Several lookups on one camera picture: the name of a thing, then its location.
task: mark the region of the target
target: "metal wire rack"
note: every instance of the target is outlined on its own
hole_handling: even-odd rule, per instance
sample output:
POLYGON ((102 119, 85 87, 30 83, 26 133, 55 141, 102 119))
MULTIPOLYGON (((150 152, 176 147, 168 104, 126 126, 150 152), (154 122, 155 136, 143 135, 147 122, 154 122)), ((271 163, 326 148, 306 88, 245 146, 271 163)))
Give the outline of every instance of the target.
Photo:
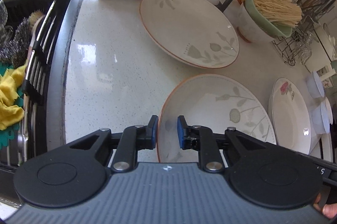
POLYGON ((310 32, 304 32, 296 27, 289 38, 278 37, 273 40, 273 44, 285 63, 294 66, 296 64, 295 57, 298 57, 302 64, 305 64, 311 57, 310 36, 310 32))

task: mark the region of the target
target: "black sink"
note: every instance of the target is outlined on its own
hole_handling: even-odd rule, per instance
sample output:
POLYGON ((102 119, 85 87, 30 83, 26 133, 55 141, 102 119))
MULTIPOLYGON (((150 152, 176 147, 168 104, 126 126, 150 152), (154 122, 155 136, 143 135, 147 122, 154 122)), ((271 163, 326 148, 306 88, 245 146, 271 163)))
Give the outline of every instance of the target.
POLYGON ((47 151, 48 139, 65 143, 64 98, 68 54, 82 0, 4 0, 7 25, 41 10, 46 17, 23 82, 25 118, 9 146, 0 150, 0 197, 19 203, 13 175, 20 164, 47 151))

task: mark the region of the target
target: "ceramic plate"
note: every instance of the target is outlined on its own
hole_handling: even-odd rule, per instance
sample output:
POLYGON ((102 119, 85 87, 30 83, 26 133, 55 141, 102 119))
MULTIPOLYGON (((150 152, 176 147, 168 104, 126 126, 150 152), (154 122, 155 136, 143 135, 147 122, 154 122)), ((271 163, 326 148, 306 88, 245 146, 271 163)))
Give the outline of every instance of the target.
POLYGON ((286 78, 279 78, 269 99, 269 116, 280 146, 308 154, 311 125, 305 101, 295 86, 286 78))
POLYGON ((154 42, 179 61, 222 68, 238 56, 233 26, 206 0, 142 0, 139 12, 154 42))
POLYGON ((203 125, 214 133, 228 126, 262 141, 276 144, 269 117, 257 98, 243 85, 225 76, 203 74, 180 83, 166 99, 158 124, 160 162, 197 162, 198 152, 179 147, 177 118, 203 125))

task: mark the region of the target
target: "human hand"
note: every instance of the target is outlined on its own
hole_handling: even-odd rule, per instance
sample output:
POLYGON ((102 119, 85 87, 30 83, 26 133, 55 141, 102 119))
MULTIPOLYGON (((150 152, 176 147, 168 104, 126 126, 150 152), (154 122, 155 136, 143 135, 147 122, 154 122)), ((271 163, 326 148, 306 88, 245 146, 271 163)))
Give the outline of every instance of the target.
POLYGON ((314 208, 320 211, 323 215, 325 215, 327 218, 334 218, 337 215, 337 203, 334 204, 325 204, 323 208, 320 208, 318 206, 319 201, 321 200, 321 194, 318 194, 315 203, 314 208))

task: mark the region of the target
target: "white speckled countertop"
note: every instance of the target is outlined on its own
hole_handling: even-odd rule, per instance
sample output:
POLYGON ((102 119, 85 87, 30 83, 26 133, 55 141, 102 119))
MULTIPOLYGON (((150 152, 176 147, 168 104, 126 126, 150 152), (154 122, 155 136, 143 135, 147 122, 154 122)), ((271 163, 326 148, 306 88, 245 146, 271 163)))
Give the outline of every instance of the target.
MULTIPOLYGON (((139 18, 140 0, 83 0, 69 55, 66 82, 67 143, 99 128, 122 132, 147 124, 182 80, 200 74, 228 76, 246 86, 267 110, 274 82, 285 77, 295 83, 309 109, 314 101, 305 84, 307 69, 284 64, 272 44, 248 44, 241 38, 240 54, 230 66, 198 69, 163 52, 146 33, 139 18)), ((225 15, 237 25, 239 4, 225 15)), ((319 136, 312 130, 311 150, 319 136)), ((157 162, 156 151, 140 151, 139 161, 157 162)))

